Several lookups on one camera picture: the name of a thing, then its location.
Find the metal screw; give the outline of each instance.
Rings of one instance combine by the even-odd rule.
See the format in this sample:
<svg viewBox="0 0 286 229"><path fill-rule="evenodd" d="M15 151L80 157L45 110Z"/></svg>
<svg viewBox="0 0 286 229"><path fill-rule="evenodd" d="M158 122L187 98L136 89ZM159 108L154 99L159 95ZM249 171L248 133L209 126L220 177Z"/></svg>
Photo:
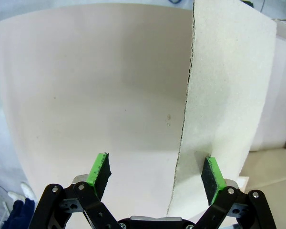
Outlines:
<svg viewBox="0 0 286 229"><path fill-rule="evenodd" d="M126 225L123 223L120 223L121 228L126 229Z"/></svg>
<svg viewBox="0 0 286 229"><path fill-rule="evenodd" d="M52 192L57 192L58 191L58 187L55 186L54 188L52 188Z"/></svg>
<svg viewBox="0 0 286 229"><path fill-rule="evenodd" d="M194 225L190 224L190 225L187 225L185 229L193 229L194 228Z"/></svg>
<svg viewBox="0 0 286 229"><path fill-rule="evenodd" d="M233 188L229 188L228 189L228 193L233 194L234 193L234 189Z"/></svg>
<svg viewBox="0 0 286 229"><path fill-rule="evenodd" d="M84 188L85 188L84 185L79 185L79 186L78 186L78 189L79 189L79 190L83 190Z"/></svg>
<svg viewBox="0 0 286 229"><path fill-rule="evenodd" d="M258 195L257 192L252 193L252 196L253 196L254 198L258 198L258 197L259 197L259 195Z"/></svg>

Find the cardboard sheet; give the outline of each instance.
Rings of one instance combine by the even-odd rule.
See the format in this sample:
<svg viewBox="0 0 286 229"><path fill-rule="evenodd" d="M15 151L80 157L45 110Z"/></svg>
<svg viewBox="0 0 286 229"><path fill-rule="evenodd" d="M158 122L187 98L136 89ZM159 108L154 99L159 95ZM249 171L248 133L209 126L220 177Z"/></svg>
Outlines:
<svg viewBox="0 0 286 229"><path fill-rule="evenodd" d="M207 208L200 178L212 155L236 180L264 106L276 23L238 0L195 0L185 120L168 215Z"/></svg>
<svg viewBox="0 0 286 229"><path fill-rule="evenodd" d="M192 13L97 4L0 22L0 90L30 185L67 187L110 153L117 220L164 217L180 145ZM67 228L89 228L71 217Z"/></svg>

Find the floor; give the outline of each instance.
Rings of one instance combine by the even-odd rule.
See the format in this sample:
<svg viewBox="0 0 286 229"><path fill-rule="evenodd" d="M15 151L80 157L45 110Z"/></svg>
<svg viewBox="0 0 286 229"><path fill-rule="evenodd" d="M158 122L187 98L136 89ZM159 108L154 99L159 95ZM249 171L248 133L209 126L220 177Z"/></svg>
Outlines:
<svg viewBox="0 0 286 229"><path fill-rule="evenodd" d="M97 3L104 2L102 0L0 0L0 20L16 16L18 14L27 13L35 10L42 10L54 7L61 7L74 4L87 4L87 3ZM135 2L132 0L108 0L106 2ZM165 5L172 7L180 7L184 9L192 8L191 0L182 0L179 4L172 4L168 0L141 0L140 3L155 4L155 5ZM255 9L261 11L263 14L271 18L281 18L286 19L286 0L252 0L255 5ZM281 154L286 155L286 151L271 152L273 155L273 162L281 161ZM262 152L256 155L251 153L248 157L244 170L242 172L243 176L249 176L248 188L260 188L265 192L268 197L269 205L273 211L278 228L286 228L286 176L277 178L275 182L269 180L269 183L264 183L263 179L268 180L266 175L259 175L259 173L254 173L251 168L262 169L263 171L273 171L270 166L268 158L268 153ZM5 121L4 113L2 110L2 104L0 101L0 218L3 215L4 208L2 201L7 201L8 207L11 208L12 201L7 196L7 191L12 190L21 193L20 182L26 181L26 177L22 171L21 165L17 159L17 155L13 148L13 144L10 138L9 130Z"/></svg>
<svg viewBox="0 0 286 229"><path fill-rule="evenodd" d="M248 176L246 192L264 192L277 228L286 229L286 149L249 153L241 176Z"/></svg>

